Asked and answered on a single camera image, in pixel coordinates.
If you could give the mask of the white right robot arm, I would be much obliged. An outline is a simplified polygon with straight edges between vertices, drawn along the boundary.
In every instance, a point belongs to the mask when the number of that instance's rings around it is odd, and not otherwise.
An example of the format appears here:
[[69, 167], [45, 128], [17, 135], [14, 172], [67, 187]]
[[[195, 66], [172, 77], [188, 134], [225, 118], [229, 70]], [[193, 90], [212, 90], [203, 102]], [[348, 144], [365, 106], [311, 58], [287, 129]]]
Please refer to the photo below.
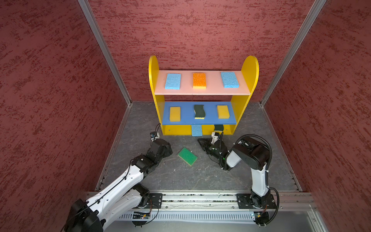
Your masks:
[[222, 136], [215, 139], [200, 138], [198, 143], [208, 156], [217, 158], [216, 162], [224, 171], [234, 168], [243, 161], [251, 170], [251, 204], [254, 208], [264, 208], [271, 195], [268, 184], [269, 166], [272, 160], [270, 144], [261, 136], [255, 134], [242, 135], [228, 149]]

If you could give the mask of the green scourer yellow sponge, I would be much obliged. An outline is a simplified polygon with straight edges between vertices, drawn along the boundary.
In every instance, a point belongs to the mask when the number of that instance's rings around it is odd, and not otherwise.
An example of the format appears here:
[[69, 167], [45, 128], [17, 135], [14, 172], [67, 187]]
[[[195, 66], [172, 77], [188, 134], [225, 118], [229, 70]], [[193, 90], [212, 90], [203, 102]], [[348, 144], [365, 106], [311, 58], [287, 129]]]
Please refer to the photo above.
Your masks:
[[189, 166], [192, 166], [198, 157], [194, 155], [190, 150], [187, 148], [182, 148], [181, 151], [178, 153], [178, 156]]

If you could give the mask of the dark green wavy sponge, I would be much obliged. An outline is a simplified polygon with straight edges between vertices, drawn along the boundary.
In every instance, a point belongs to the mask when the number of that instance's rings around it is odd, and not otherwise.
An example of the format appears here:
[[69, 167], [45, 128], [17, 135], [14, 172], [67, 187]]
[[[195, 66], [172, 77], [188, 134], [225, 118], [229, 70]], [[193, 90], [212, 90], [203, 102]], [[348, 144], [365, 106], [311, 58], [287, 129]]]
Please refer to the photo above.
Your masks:
[[224, 125], [214, 125], [214, 131], [224, 131]]
[[205, 119], [206, 112], [204, 110], [203, 104], [195, 104], [194, 105], [194, 119]]

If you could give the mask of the orange scourer yellow sponge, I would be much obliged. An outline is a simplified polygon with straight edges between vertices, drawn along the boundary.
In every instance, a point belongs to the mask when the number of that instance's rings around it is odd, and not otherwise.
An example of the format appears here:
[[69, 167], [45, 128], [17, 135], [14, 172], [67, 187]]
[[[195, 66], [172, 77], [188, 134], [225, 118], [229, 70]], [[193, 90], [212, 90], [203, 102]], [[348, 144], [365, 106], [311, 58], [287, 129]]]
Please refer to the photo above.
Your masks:
[[207, 88], [206, 73], [194, 72], [193, 73], [193, 89], [205, 90]]

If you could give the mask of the plain yellow foam sponge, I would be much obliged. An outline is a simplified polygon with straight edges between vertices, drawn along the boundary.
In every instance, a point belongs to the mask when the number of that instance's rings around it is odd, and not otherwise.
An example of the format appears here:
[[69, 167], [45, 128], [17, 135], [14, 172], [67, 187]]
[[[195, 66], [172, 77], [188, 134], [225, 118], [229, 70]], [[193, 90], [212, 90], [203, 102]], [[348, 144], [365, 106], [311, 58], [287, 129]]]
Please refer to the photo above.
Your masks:
[[179, 106], [170, 107], [169, 121], [170, 122], [181, 121], [181, 107]]

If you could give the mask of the blue cellulose sponge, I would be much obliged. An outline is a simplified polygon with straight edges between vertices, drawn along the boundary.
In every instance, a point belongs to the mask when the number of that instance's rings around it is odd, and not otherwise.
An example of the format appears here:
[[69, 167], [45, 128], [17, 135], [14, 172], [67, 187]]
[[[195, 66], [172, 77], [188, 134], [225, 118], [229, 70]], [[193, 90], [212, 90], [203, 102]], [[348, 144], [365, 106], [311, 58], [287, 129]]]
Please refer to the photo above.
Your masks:
[[180, 73], [168, 73], [166, 76], [165, 89], [166, 90], [179, 90], [181, 85]]
[[203, 136], [202, 125], [191, 125], [191, 133], [193, 137]]

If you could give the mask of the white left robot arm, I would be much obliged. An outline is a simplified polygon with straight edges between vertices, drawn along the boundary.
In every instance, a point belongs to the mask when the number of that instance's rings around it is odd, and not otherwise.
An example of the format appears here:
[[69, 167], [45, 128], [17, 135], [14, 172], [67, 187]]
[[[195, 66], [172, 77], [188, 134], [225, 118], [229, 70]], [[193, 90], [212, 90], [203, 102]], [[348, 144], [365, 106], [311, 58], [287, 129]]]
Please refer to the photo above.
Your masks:
[[126, 171], [109, 186], [86, 201], [77, 200], [71, 206], [62, 231], [103, 232], [123, 213], [145, 207], [149, 190], [140, 182], [172, 153], [170, 143], [163, 139], [154, 140], [147, 153], [133, 158]]

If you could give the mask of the yellow foam sponge front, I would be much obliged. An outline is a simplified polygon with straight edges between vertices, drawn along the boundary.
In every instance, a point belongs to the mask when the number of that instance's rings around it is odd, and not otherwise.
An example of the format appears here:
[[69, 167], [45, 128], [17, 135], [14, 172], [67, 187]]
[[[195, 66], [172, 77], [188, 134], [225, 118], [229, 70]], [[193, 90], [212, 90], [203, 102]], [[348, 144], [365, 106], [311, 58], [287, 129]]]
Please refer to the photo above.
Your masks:
[[218, 105], [217, 106], [218, 118], [219, 119], [229, 119], [230, 113], [227, 105]]

